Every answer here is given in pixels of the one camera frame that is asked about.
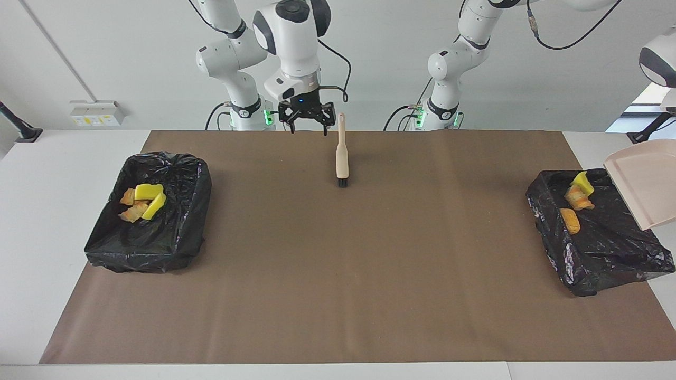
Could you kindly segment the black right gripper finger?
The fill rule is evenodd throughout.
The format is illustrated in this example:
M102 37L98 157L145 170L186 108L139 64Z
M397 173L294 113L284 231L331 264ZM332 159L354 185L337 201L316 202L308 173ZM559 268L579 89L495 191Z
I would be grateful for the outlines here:
M291 133L295 133L295 120L298 118L299 111L291 103L278 104L278 119L288 127Z
M317 122L323 126L323 136L327 136L328 130L336 123L335 104L333 102L320 105Z

